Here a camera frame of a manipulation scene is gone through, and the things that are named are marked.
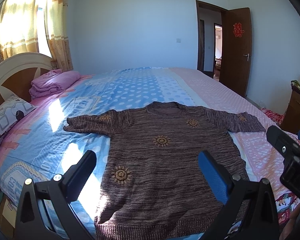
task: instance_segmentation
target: person's hand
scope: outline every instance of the person's hand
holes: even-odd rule
[[[297,217],[300,214],[300,203],[298,204],[298,206],[291,212],[290,216],[289,216],[289,221],[286,224],[286,226],[284,227],[279,240],[285,240],[286,237],[291,233],[294,224],[296,223]]]

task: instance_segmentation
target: brown knit sweater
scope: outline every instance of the brown knit sweater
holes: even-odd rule
[[[198,166],[208,150],[231,173],[248,179],[227,132],[265,131],[248,113],[154,102],[68,118],[64,130],[110,136],[95,218],[97,239],[162,240],[204,232],[220,211]]]

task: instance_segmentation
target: door handle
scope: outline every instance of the door handle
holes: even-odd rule
[[[247,61],[249,61],[250,54],[248,53],[247,55],[244,55],[244,56],[247,57]]]

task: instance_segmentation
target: screw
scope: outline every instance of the screw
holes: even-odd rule
[[[266,184],[266,185],[268,185],[270,183],[269,179],[266,179],[266,178],[263,178],[261,181],[263,184]]]
[[[25,180],[25,184],[26,184],[26,185],[30,185],[31,183],[32,183],[32,179],[29,178],[29,179],[26,179],[26,180]]]
[[[299,159],[299,157],[297,157],[297,156],[294,156],[293,159],[294,159],[297,163],[300,162],[300,159]]]
[[[61,180],[62,179],[62,175],[61,174],[56,174],[56,175],[54,175],[54,177],[53,177],[53,180],[54,181],[59,181],[59,180]]]
[[[233,174],[232,179],[235,180],[235,181],[239,181],[241,179],[241,177],[240,177],[239,174]]]

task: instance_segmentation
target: window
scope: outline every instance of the window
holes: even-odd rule
[[[39,52],[41,54],[51,57],[50,49],[46,37],[46,29],[44,26],[44,8],[46,0],[38,0],[38,13],[37,13],[37,30],[38,30],[38,43]]]

